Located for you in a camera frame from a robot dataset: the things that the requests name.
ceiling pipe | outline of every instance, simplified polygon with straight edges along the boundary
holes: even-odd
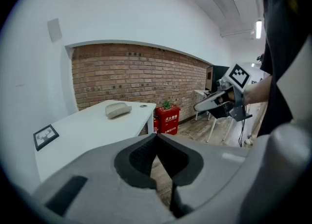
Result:
[[[231,35],[239,35],[239,34],[244,34],[244,33],[251,33],[251,31],[254,31],[254,29],[247,29],[247,30],[243,30],[243,31],[236,31],[236,32],[232,32],[232,33],[227,33],[227,34],[220,34],[220,36],[223,38],[225,36],[231,36]]]

person's hand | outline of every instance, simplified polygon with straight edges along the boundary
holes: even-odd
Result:
[[[235,101],[235,95],[233,91],[228,92],[228,97],[231,101]],[[223,97],[220,97],[218,100],[219,100],[219,103],[223,103]]]

red box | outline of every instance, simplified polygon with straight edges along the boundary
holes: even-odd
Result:
[[[159,118],[158,133],[175,135],[179,123],[179,112],[180,108],[175,105],[167,110],[163,107],[156,108],[155,115]]]

red brick wall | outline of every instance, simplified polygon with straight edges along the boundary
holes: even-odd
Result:
[[[210,65],[175,52],[140,45],[76,47],[72,72],[79,110],[108,99],[181,108],[179,121],[194,115],[194,90],[205,89]]]

fluorescent light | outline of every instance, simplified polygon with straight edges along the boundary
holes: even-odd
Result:
[[[256,37],[256,39],[261,38],[261,30],[262,30],[262,21],[259,20],[255,23],[255,37]]]

